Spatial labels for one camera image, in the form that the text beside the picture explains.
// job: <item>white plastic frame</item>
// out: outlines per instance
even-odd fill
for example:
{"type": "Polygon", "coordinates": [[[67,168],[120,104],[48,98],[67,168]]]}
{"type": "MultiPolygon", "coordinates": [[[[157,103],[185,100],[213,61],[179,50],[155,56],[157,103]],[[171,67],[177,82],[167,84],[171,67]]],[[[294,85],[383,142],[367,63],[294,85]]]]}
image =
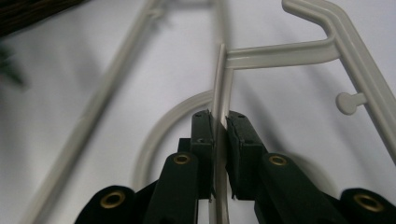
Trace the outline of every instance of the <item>white plastic frame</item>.
{"type": "MultiPolygon", "coordinates": [[[[212,107],[214,121],[227,128],[225,117],[229,113],[233,70],[326,63],[339,59],[358,92],[355,95],[340,93],[336,99],[339,110],[351,115],[358,105],[365,105],[396,163],[396,100],[345,11],[322,0],[282,0],[282,6],[290,14],[320,25],[327,38],[249,49],[227,50],[225,44],[221,45],[212,107]]],[[[216,128],[214,134],[220,134],[220,130],[216,128]]],[[[225,148],[218,145],[215,161],[217,210],[216,219],[210,219],[211,223],[217,224],[229,223],[224,151],[225,148]]]]}
{"type": "MultiPolygon", "coordinates": [[[[64,177],[72,169],[75,160],[88,141],[95,123],[110,100],[112,92],[120,82],[121,69],[126,58],[134,49],[137,40],[149,23],[161,14],[161,11],[156,10],[160,3],[161,0],[147,1],[133,29],[128,34],[128,38],[107,71],[102,82],[103,85],[92,97],[86,112],[69,137],[59,159],[55,162],[56,167],[51,169],[46,177],[22,223],[35,223],[44,205],[53,196],[57,187],[62,185],[64,177]]],[[[224,130],[221,126],[226,128],[224,119],[229,112],[233,70],[326,63],[340,59],[358,93],[355,95],[339,94],[337,97],[338,108],[341,112],[350,115],[354,113],[358,105],[365,105],[390,156],[396,163],[396,118],[392,113],[396,111],[396,100],[352,22],[340,7],[322,0],[283,0],[282,5],[285,11],[320,25],[328,38],[305,43],[227,50],[226,37],[228,36],[227,26],[224,24],[226,20],[223,15],[223,3],[222,0],[216,0],[215,3],[221,29],[219,41],[222,43],[212,107],[212,115],[217,121],[215,135],[218,139],[221,139],[221,131],[224,130]]],[[[184,102],[184,105],[189,106],[183,113],[207,103],[209,101],[206,97],[207,94],[208,92],[203,93],[203,97],[191,97],[184,102]]],[[[218,168],[215,180],[218,197],[212,203],[211,223],[229,223],[226,172],[221,168],[224,162],[224,149],[218,146],[218,161],[216,162],[218,168]]]]}

